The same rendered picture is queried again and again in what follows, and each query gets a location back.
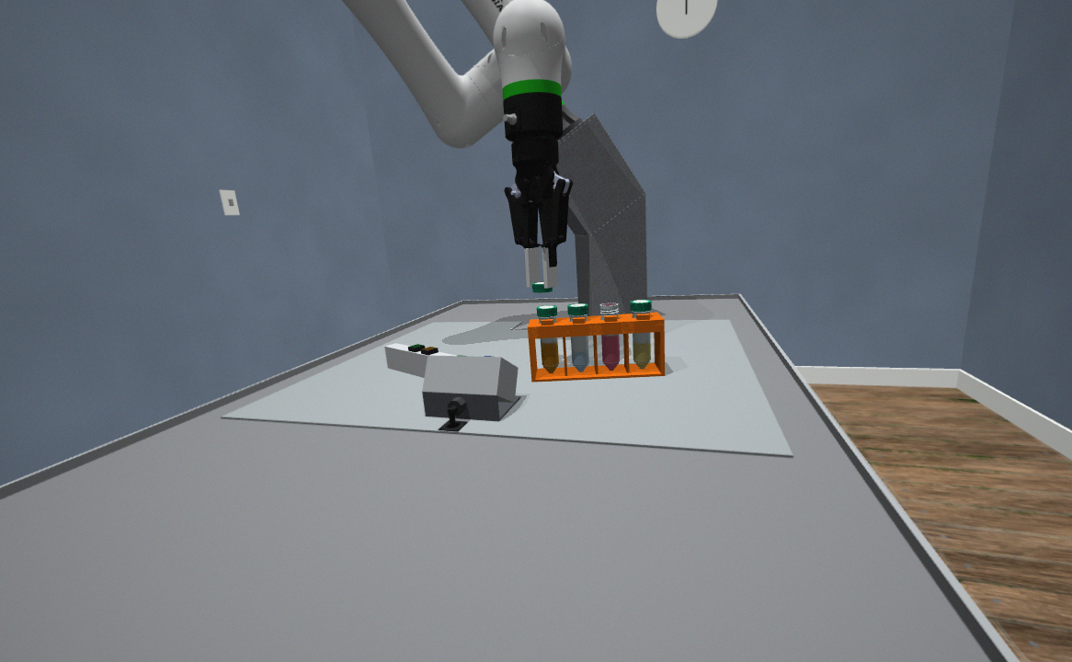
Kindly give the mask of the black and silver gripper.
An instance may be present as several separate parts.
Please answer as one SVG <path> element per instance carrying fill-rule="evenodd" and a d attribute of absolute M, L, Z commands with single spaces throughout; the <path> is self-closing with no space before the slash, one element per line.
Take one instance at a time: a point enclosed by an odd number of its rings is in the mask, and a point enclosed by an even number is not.
<path fill-rule="evenodd" d="M 542 230 L 544 288 L 559 288 L 556 247 L 566 242 L 568 201 L 574 181 L 560 177 L 559 142 L 535 137 L 515 140 L 512 166 L 515 183 L 504 189 L 509 200 L 516 245 L 525 250 L 527 288 L 540 280 L 539 215 Z M 553 192 L 554 190 L 554 192 Z"/>

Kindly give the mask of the light grey bench mat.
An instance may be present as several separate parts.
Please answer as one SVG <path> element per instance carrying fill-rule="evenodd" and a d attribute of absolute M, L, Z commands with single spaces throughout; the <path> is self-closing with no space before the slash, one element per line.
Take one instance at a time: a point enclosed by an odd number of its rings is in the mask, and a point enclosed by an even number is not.
<path fill-rule="evenodd" d="M 531 382 L 523 322 L 434 322 L 221 418 L 578 441 L 793 458 L 730 320 L 665 320 L 665 376 Z M 425 345 L 518 366 L 498 420 L 426 417 L 425 378 L 386 366 L 385 345 Z"/>

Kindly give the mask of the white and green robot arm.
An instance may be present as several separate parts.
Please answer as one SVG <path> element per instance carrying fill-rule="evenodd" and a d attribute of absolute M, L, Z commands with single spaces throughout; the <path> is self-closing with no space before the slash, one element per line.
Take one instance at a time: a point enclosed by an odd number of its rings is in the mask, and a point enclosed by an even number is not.
<path fill-rule="evenodd" d="M 472 146 L 502 121 L 511 142 L 535 137 L 559 142 L 581 124 L 563 104 L 571 56 L 560 14 L 547 1 L 461 0 L 494 47 L 465 75 L 445 62 L 405 0 L 342 1 L 392 62 L 445 145 Z"/>

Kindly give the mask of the orange tube rack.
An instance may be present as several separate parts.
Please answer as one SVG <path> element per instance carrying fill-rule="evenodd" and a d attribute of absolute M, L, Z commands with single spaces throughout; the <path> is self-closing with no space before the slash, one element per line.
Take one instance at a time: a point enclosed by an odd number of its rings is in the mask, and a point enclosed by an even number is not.
<path fill-rule="evenodd" d="M 647 363 L 644 368 L 636 364 L 629 364 L 629 336 L 628 334 L 651 334 L 654 332 L 655 341 L 655 363 Z M 598 336 L 623 334 L 624 364 L 609 371 L 606 365 L 598 366 Z M 568 366 L 566 360 L 565 337 L 592 336 L 594 343 L 595 366 L 587 366 L 583 372 L 577 371 L 575 366 Z M 549 373 L 546 368 L 537 368 L 535 338 L 563 337 L 563 360 L 564 368 L 554 368 Z M 637 314 L 636 319 L 632 314 L 609 315 L 600 320 L 598 317 L 589 317 L 584 322 L 584 317 L 544 319 L 532 319 L 528 324 L 528 348 L 530 348 L 530 371 L 531 382 L 554 382 L 574 380 L 613 380 L 613 378 L 632 377 L 654 377 L 665 376 L 665 318 L 659 313 Z"/>

